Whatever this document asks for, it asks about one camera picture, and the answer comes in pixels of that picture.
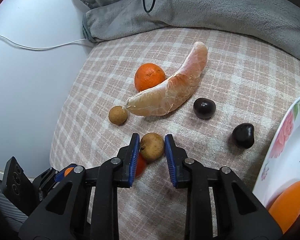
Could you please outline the large orange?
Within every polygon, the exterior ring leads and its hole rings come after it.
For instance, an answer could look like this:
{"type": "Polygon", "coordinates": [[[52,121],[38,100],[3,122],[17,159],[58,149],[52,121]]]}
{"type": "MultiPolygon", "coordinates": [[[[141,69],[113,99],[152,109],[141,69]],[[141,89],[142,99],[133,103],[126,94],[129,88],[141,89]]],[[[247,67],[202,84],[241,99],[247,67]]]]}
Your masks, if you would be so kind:
{"type": "Polygon", "coordinates": [[[300,215],[300,181],[290,185],[277,197],[269,213],[286,233],[300,215]]]}

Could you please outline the longan fruit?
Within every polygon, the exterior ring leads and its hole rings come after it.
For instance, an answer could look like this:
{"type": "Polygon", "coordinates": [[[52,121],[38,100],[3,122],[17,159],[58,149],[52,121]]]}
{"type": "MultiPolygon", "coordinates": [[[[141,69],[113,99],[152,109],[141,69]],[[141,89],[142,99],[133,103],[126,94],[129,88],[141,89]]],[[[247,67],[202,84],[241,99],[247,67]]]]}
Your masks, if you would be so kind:
{"type": "Polygon", "coordinates": [[[164,140],[157,133],[147,133],[140,141],[140,154],[147,163],[153,163],[164,153],[164,140]]]}

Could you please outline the pomelo segment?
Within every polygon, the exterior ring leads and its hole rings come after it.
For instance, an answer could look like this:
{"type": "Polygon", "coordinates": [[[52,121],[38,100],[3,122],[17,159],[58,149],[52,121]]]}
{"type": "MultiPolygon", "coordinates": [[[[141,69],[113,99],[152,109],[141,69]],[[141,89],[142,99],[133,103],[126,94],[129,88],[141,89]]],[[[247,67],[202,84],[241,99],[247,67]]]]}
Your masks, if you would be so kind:
{"type": "Polygon", "coordinates": [[[163,116],[175,111],[196,91],[207,64],[208,48],[195,42],[180,68],[153,88],[128,98],[125,109],[137,116],[163,116]]]}

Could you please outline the small mandarin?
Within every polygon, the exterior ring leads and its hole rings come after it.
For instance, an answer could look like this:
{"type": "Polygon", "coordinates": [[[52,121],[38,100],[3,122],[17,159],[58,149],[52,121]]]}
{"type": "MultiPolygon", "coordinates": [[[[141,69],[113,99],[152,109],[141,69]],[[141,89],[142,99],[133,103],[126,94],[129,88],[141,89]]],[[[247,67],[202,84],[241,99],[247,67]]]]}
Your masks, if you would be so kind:
{"type": "Polygon", "coordinates": [[[64,171],[64,176],[66,177],[73,169],[74,169],[74,167],[68,167],[68,168],[64,171]]]}
{"type": "Polygon", "coordinates": [[[152,88],[162,83],[166,74],[161,67],[153,63],[141,65],[135,73],[134,85],[138,92],[152,88]]]}

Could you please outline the floral white plate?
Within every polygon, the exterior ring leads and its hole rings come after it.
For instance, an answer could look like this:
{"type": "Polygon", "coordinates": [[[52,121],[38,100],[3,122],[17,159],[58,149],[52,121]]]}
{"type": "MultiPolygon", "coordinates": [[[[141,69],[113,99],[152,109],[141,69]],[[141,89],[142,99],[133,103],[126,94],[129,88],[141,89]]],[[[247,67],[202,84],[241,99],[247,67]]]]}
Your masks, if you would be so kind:
{"type": "Polygon", "coordinates": [[[289,107],[273,136],[253,188],[268,209],[290,185],[300,180],[300,96],[289,107]]]}

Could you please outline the red cherry tomato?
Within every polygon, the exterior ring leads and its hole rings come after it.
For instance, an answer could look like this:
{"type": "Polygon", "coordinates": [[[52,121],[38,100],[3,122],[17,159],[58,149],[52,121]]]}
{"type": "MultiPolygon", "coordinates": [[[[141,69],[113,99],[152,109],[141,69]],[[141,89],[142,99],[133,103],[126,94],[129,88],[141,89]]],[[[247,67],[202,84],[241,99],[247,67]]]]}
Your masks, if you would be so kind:
{"type": "Polygon", "coordinates": [[[138,163],[137,163],[136,172],[135,172],[135,178],[139,178],[140,176],[142,176],[142,174],[145,172],[146,168],[147,168],[147,161],[142,156],[142,154],[139,153],[138,163]]]}

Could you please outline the longan fruit tan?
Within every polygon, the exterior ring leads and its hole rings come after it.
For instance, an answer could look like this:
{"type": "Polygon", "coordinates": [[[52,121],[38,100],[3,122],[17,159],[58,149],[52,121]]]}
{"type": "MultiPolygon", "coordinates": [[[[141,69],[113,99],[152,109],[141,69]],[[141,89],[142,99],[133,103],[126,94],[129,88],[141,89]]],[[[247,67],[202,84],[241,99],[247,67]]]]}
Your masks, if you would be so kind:
{"type": "Polygon", "coordinates": [[[122,106],[114,106],[108,114],[109,121],[115,125],[121,125],[126,122],[128,112],[122,106]]]}

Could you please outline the dark cherry round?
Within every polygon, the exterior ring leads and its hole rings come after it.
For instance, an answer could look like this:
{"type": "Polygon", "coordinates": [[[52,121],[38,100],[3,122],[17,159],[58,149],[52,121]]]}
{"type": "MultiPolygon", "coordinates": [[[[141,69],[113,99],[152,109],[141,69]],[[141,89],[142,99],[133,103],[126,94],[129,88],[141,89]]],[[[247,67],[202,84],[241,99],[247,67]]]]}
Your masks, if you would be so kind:
{"type": "Polygon", "coordinates": [[[214,101],[210,99],[198,98],[193,104],[193,110],[198,118],[209,119],[215,114],[216,105],[214,101]]]}

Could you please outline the pink plaid tablecloth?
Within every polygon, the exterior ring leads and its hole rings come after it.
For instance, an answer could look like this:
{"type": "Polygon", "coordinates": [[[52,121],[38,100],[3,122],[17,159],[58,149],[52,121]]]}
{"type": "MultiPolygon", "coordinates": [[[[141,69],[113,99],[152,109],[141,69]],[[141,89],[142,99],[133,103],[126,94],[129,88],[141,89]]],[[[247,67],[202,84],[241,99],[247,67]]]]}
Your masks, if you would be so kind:
{"type": "Polygon", "coordinates": [[[224,165],[253,188],[271,140],[290,105],[300,96],[300,61],[247,36],[207,29],[158,29],[96,45],[76,77],[57,121],[50,163],[90,168],[117,155],[133,133],[171,134],[176,144],[203,165],[224,165]],[[171,76],[194,42],[208,47],[208,62],[193,96],[165,116],[130,115],[117,126],[109,110],[136,93],[135,72],[144,63],[171,76]],[[198,118],[193,104],[207,98],[216,105],[209,119],[198,118]],[[254,145],[232,141],[235,127],[254,126],[254,145]]]}

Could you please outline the grey folded blanket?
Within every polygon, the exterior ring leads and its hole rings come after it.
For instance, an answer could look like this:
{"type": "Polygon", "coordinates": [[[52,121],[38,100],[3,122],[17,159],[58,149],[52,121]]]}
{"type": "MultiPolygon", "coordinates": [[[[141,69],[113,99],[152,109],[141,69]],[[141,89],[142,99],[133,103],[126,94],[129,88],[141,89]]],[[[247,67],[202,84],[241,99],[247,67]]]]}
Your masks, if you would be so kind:
{"type": "Polygon", "coordinates": [[[164,27],[250,35],[300,60],[300,0],[80,0],[93,43],[164,27]]]}

